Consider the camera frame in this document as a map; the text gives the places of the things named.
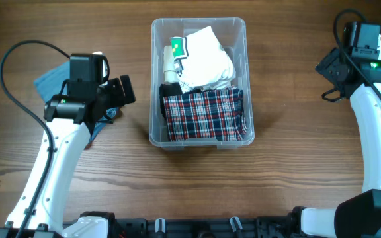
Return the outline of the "black garment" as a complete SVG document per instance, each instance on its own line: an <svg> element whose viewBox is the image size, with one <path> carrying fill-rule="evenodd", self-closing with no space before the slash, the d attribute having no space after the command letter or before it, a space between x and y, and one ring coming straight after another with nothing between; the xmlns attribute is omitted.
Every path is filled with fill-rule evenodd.
<svg viewBox="0 0 381 238"><path fill-rule="evenodd" d="M160 100L160 111L164 119L166 119L164 97L181 95L182 89L178 82L172 84L161 84L159 86L159 100Z"/></svg>

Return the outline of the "cream white cloth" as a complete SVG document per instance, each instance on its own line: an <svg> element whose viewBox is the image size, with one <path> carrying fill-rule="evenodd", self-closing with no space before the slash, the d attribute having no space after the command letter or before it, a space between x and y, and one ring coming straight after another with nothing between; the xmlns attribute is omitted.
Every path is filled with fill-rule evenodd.
<svg viewBox="0 0 381 238"><path fill-rule="evenodd" d="M165 83L178 83L177 72L174 66L174 56L171 45L163 49L163 73Z"/></svg>

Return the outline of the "blue denim jeans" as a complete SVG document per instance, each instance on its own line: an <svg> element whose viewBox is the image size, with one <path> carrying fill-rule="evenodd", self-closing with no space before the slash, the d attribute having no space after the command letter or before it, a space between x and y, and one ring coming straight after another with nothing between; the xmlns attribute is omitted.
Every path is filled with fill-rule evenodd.
<svg viewBox="0 0 381 238"><path fill-rule="evenodd" d="M70 64L69 61L61 64L60 66L49 70L34 81L36 91L44 102L48 102L53 95L58 94L61 90L62 83L69 79ZM110 118L119 116L119 108L111 108L106 111ZM94 141L101 130L106 126L106 123L97 122L93 133L89 139L88 146Z"/></svg>

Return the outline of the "white printed t-shirt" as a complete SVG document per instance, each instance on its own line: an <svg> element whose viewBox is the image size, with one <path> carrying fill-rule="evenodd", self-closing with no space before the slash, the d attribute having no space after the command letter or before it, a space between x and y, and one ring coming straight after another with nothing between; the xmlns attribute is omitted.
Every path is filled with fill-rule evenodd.
<svg viewBox="0 0 381 238"><path fill-rule="evenodd" d="M185 37L171 37L169 45L182 92L225 89L232 85L235 67L210 26Z"/></svg>

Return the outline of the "red plaid shirt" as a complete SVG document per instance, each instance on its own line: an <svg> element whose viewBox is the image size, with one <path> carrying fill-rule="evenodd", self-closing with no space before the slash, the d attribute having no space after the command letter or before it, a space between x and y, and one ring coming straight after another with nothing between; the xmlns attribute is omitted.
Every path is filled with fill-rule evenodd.
<svg viewBox="0 0 381 238"><path fill-rule="evenodd" d="M242 141L247 132L244 92L236 87L163 97L170 141Z"/></svg>

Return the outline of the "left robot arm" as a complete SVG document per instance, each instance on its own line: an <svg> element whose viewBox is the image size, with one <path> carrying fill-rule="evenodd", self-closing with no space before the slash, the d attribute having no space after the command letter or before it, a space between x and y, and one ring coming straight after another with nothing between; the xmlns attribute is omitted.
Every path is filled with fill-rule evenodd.
<svg viewBox="0 0 381 238"><path fill-rule="evenodd" d="M121 237L112 212L84 212L64 227L64 208L77 162L106 110L135 102L128 75L67 80L45 105L44 134L28 182L0 237Z"/></svg>

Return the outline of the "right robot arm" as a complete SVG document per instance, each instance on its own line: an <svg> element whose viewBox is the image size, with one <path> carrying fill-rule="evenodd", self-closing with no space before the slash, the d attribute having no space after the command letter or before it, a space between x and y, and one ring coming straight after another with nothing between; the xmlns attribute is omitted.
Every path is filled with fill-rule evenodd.
<svg viewBox="0 0 381 238"><path fill-rule="evenodd" d="M381 237L381 59L378 50L344 58L334 48L316 66L355 113L362 147L361 194L336 208L301 208L294 233L308 237Z"/></svg>

